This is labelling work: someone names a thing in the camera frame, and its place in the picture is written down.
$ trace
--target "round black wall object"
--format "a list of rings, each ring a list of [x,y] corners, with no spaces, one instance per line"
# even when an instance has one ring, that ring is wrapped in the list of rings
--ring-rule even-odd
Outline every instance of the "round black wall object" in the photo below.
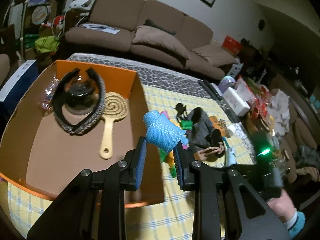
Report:
[[[262,31],[265,25],[266,25],[266,22],[264,20],[259,20],[259,24],[258,24],[259,30]]]

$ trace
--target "white tissue box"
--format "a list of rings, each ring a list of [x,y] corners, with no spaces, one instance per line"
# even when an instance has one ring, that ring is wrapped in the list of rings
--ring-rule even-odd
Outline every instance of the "white tissue box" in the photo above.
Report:
[[[224,92],[223,98],[238,116],[244,116],[250,110],[250,106],[239,97],[233,88],[228,88]]]

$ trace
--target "green light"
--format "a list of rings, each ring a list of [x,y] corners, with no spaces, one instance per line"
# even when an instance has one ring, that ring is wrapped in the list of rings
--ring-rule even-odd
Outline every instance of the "green light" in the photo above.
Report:
[[[270,149],[265,149],[264,151],[262,151],[261,153],[259,153],[257,156],[259,155],[266,155],[270,152]]]

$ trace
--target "round sign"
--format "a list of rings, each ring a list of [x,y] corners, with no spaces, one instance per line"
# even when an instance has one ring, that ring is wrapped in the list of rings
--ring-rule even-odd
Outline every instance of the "round sign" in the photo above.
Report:
[[[32,23],[35,25],[40,25],[45,21],[48,16],[48,9],[46,6],[38,6],[32,13]]]

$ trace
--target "gray patterned rug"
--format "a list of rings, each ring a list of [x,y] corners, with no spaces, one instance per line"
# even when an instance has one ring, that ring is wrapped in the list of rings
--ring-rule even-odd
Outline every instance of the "gray patterned rug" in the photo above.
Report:
[[[143,85],[153,86],[185,95],[211,99],[210,95],[198,84],[199,79],[159,66],[123,58],[85,53],[75,53],[67,60],[96,63],[134,70],[138,73]],[[241,138],[242,143],[250,154],[253,163],[256,163],[252,143],[249,140],[239,118],[224,100],[215,99],[215,101],[236,127],[237,136]]]

